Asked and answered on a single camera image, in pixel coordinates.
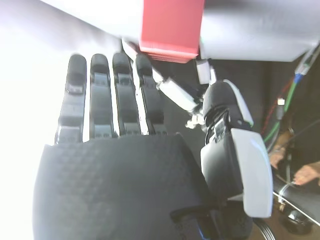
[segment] red block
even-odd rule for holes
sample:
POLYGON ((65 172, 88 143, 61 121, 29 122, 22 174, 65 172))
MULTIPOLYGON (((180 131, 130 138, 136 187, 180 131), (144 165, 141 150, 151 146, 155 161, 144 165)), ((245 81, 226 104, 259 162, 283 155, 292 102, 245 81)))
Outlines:
POLYGON ((198 55, 205 0, 144 0, 140 50, 186 63, 198 55))

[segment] black surface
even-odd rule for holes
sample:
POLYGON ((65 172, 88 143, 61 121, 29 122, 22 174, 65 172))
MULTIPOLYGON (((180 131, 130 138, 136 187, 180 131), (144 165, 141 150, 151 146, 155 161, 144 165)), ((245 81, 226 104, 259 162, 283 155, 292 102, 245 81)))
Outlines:
POLYGON ((180 135, 46 146, 34 188, 34 239, 201 239, 196 225, 174 225, 170 213, 212 203, 180 135))

